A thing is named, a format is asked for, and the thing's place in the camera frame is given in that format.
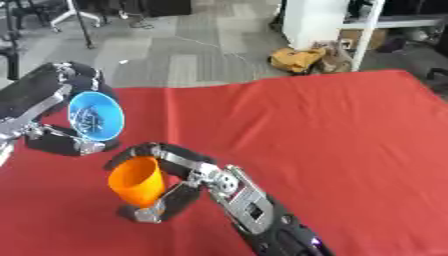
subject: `cable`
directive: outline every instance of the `cable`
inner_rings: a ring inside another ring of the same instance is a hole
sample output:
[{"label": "cable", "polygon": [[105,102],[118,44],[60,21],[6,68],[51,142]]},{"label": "cable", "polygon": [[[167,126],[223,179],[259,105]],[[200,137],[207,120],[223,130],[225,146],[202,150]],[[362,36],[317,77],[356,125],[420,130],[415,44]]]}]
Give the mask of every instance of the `cable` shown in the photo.
[{"label": "cable", "polygon": [[151,21],[149,21],[148,18],[146,18],[145,15],[143,15],[141,13],[129,13],[129,12],[125,12],[123,10],[119,10],[118,15],[123,20],[129,19],[129,16],[136,16],[137,20],[129,22],[129,27],[131,27],[131,28],[143,28],[143,29],[153,29],[154,28],[154,26],[152,24],[150,24]]},{"label": "cable", "polygon": [[[178,39],[181,39],[181,40],[184,40],[184,41],[190,41],[190,42],[194,42],[194,43],[197,43],[197,44],[211,46],[211,47],[214,47],[214,48],[222,50],[221,47],[219,47],[218,45],[204,43],[204,42],[201,42],[201,41],[198,41],[198,40],[185,38],[185,37],[181,37],[181,36],[174,36],[174,37],[178,38]],[[255,70],[253,69],[252,65],[250,64],[250,62],[246,58],[244,58],[243,56],[241,56],[241,55],[239,55],[237,53],[233,53],[233,52],[227,52],[227,54],[230,54],[230,55],[232,55],[232,56],[234,56],[234,57],[236,57],[238,59],[241,59],[248,67],[251,67],[251,69],[252,69],[252,80],[251,81],[258,80],[258,76],[257,76]]]}]

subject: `chair leg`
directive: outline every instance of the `chair leg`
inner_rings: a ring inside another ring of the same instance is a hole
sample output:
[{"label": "chair leg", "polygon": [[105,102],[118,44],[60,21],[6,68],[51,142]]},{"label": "chair leg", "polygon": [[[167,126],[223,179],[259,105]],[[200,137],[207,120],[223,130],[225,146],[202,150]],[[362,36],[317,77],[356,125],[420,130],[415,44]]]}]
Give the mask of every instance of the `chair leg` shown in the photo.
[{"label": "chair leg", "polygon": [[8,79],[19,80],[19,54],[17,51],[11,50],[11,54],[6,56],[8,61]]},{"label": "chair leg", "polygon": [[81,12],[79,11],[78,3],[76,1],[73,1],[73,8],[75,9],[76,17],[78,18],[79,25],[81,26],[81,30],[84,34],[84,39],[86,40],[86,47],[87,49],[93,49],[94,45],[92,43],[92,40],[90,39],[90,35],[87,32],[86,25],[84,21],[82,20]]},{"label": "chair leg", "polygon": [[64,20],[70,18],[73,14],[74,14],[74,13],[73,13],[72,11],[70,11],[70,10],[67,11],[67,12],[64,12],[63,14],[61,14],[60,16],[58,16],[57,18],[53,19],[53,20],[50,22],[51,27],[53,27],[53,28],[56,27],[57,24],[59,24],[59,23],[61,23],[62,21],[64,21]]},{"label": "chair leg", "polygon": [[94,20],[96,22],[96,24],[101,25],[101,20],[98,18],[98,16],[91,14],[91,13],[87,13],[87,12],[81,12],[81,11],[79,11],[79,14],[81,15],[81,17]]},{"label": "chair leg", "polygon": [[14,47],[16,47],[17,45],[16,40],[19,39],[21,35],[17,27],[14,27],[13,25],[13,17],[12,17],[13,15],[10,9],[9,1],[5,1],[5,16],[6,16],[7,33],[2,37],[2,39],[5,41],[11,41]]},{"label": "chair leg", "polygon": [[22,30],[23,29],[23,16],[24,13],[20,10],[17,10],[17,12],[13,13],[12,16],[15,17],[16,20],[16,29]]},{"label": "chair leg", "polygon": [[51,17],[50,14],[47,11],[42,11],[40,13],[42,20],[44,21],[45,25],[50,24]]},{"label": "chair leg", "polygon": [[39,22],[42,25],[42,27],[45,27],[46,23],[44,18],[42,17],[42,13],[36,8],[36,5],[34,4],[33,0],[28,0],[28,5],[34,12],[34,14],[36,14],[37,19],[39,19]]},{"label": "chair leg", "polygon": [[107,13],[106,9],[104,8],[104,2],[103,1],[94,1],[94,7],[97,12],[101,14],[101,17],[103,18],[103,24],[108,24],[109,20],[107,19]]}]

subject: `blue cup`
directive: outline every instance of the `blue cup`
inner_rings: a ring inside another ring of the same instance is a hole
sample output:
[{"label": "blue cup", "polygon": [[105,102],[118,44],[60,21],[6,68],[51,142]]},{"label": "blue cup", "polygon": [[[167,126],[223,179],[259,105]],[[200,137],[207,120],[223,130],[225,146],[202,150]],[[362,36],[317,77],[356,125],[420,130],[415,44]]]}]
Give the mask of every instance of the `blue cup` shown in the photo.
[{"label": "blue cup", "polygon": [[83,92],[68,105],[71,126],[82,137],[93,141],[108,141],[124,128],[124,114],[111,97],[99,92]]}]

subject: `robotic arm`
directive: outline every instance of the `robotic arm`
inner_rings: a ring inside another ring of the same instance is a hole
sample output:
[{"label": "robotic arm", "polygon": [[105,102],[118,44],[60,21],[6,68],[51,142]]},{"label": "robotic arm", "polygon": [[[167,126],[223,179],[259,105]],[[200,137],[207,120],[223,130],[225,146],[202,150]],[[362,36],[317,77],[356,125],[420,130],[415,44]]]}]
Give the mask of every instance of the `robotic arm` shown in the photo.
[{"label": "robotic arm", "polygon": [[179,177],[182,182],[148,208],[122,208],[121,214],[125,217],[147,223],[167,221],[198,199],[201,190],[207,190],[256,255],[333,255],[316,234],[259,188],[240,167],[220,168],[213,159],[187,149],[145,143],[125,150],[105,168],[112,170],[141,156],[155,157],[163,171]]},{"label": "robotic arm", "polygon": [[93,141],[72,128],[42,124],[42,117],[63,109],[82,92],[101,92],[116,100],[102,73],[74,62],[47,63],[0,90],[0,166],[17,140],[49,153],[81,156],[118,145],[116,139]]}]

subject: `red fabric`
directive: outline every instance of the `red fabric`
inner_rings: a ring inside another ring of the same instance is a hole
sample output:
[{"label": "red fabric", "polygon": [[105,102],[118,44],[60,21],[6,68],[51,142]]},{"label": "red fabric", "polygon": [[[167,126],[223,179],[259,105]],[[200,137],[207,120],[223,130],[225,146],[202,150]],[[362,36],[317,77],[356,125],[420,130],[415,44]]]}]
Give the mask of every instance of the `red fabric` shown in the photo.
[{"label": "red fabric", "polygon": [[[118,92],[120,150],[167,141],[241,165],[338,255],[448,255],[448,109],[407,73]],[[169,223],[118,218],[101,169],[117,152],[18,148],[0,174],[0,254],[252,255],[205,195]]]}]

